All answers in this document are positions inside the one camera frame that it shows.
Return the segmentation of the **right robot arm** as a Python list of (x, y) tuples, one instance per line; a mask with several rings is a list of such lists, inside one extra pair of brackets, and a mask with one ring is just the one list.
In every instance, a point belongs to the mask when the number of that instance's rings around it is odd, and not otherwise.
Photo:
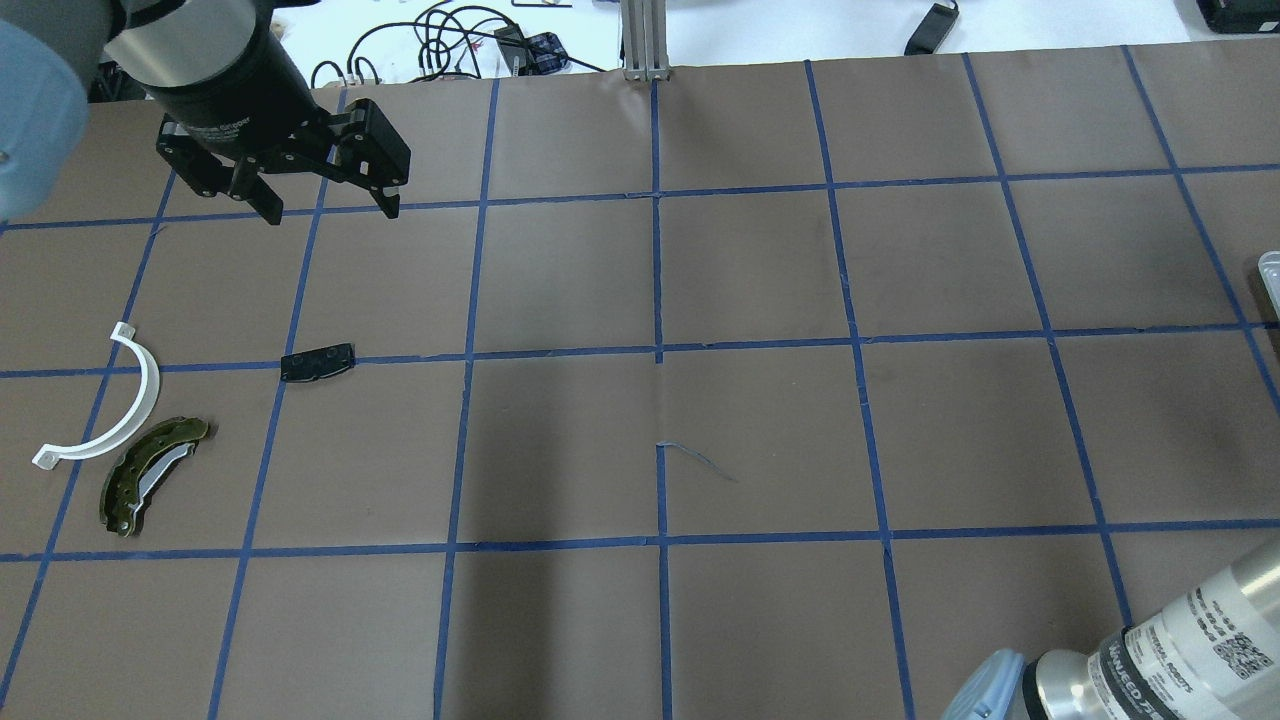
[(1279, 543), (1253, 548), (1092, 653), (992, 653), (946, 719), (1275, 719)]

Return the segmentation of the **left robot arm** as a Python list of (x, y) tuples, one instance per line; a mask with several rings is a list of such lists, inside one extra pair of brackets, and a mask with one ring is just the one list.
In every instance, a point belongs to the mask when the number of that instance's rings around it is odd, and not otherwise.
[(90, 114), (104, 61), (164, 111), (155, 149), (201, 197), (283, 218), (269, 176), (365, 190), (394, 219), (412, 152), (370, 99), (323, 109), (271, 28), (274, 1), (5, 1), (3, 219), (42, 206)]

